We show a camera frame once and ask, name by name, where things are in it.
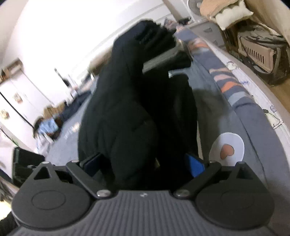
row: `silver bolt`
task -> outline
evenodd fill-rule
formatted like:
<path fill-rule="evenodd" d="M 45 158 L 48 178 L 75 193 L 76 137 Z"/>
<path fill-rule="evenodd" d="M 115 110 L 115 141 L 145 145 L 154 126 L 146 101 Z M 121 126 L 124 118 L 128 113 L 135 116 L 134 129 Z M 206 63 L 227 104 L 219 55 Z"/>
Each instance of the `silver bolt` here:
<path fill-rule="evenodd" d="M 109 197 L 111 194 L 111 191 L 107 189 L 102 189 L 97 192 L 98 197 Z"/>
<path fill-rule="evenodd" d="M 174 195 L 176 197 L 188 197 L 190 192 L 187 189 L 178 189 L 175 191 Z"/>

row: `brown heart shape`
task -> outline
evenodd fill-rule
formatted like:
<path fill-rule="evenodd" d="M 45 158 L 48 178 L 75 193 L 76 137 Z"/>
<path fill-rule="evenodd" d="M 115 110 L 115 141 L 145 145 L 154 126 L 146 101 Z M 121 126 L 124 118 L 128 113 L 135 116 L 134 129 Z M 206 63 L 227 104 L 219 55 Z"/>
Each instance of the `brown heart shape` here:
<path fill-rule="evenodd" d="M 222 149 L 220 150 L 220 159 L 224 160 L 227 156 L 234 155 L 235 150 L 234 148 L 229 144 L 224 144 L 222 146 Z"/>

